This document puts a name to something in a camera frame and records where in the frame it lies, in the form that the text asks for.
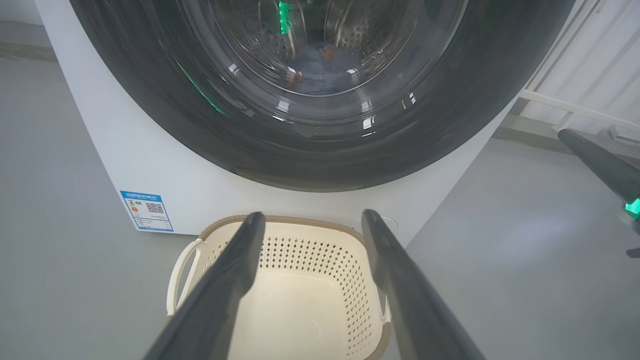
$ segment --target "white washing machine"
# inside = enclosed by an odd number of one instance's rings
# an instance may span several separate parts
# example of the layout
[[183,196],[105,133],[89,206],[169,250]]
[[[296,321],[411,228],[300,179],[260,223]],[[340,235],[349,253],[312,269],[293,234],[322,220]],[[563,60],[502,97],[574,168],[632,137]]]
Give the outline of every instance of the white washing machine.
[[[549,50],[558,0],[36,0],[140,231],[262,211],[407,245]],[[473,216],[480,204],[469,204]]]

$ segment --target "stainless steel drum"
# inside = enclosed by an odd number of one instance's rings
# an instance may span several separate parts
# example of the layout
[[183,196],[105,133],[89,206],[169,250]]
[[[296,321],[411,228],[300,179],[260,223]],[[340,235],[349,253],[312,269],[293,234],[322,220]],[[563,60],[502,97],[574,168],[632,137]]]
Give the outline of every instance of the stainless steel drum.
[[[455,6],[446,14],[451,33],[465,4],[452,3]],[[344,93],[375,79],[399,56],[419,22],[433,27],[436,20],[429,18],[421,0],[190,0],[187,4],[200,32],[213,35],[205,41],[210,49],[216,47],[214,37],[223,38],[245,70],[281,90],[306,95]],[[432,34],[443,40],[441,32],[438,28]],[[433,53],[423,55],[415,59],[421,68]]]

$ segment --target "qr code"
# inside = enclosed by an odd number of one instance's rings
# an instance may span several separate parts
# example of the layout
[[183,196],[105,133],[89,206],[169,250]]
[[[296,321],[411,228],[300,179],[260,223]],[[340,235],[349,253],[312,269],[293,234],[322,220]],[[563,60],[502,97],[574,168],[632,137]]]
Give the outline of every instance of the qr code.
[[149,210],[150,213],[164,214],[164,211],[162,210],[162,205],[152,204],[150,202],[146,202],[145,204],[147,204],[147,210]]

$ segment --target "basket rim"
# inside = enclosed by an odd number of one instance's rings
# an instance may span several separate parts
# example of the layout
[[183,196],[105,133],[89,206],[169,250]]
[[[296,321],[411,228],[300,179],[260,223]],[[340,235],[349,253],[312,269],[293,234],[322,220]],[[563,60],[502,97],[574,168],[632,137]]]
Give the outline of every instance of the basket rim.
[[[215,230],[218,230],[219,228],[225,225],[233,224],[236,222],[243,222],[247,216],[248,215],[233,215],[230,217],[222,218],[214,222],[213,224],[207,226],[207,228],[204,229],[202,233],[200,233],[200,235],[198,235],[198,239],[205,241],[209,237],[209,235],[211,235]],[[322,227],[330,230],[342,231],[343,233],[347,233],[353,236],[354,238],[356,238],[364,246],[364,237],[362,236],[362,234],[360,234],[358,231],[355,231],[354,229],[348,226],[336,224],[333,222],[311,220],[307,218],[298,218],[298,217],[283,217],[278,215],[265,215],[265,221],[276,222],[281,224],[307,225],[307,226],[314,226],[314,227]],[[375,350],[373,350],[371,355],[366,357],[364,360],[380,360],[382,355],[387,350],[390,339],[391,339],[391,323],[387,322],[382,325],[382,335],[380,336],[380,342],[378,343],[378,346],[376,347]]]

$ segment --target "door glass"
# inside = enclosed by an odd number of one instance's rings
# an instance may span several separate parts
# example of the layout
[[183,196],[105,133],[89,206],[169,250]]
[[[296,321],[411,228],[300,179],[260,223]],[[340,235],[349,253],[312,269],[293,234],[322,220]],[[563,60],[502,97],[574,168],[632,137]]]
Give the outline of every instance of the door glass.
[[415,102],[463,0],[185,0],[218,74],[302,136],[362,134]]

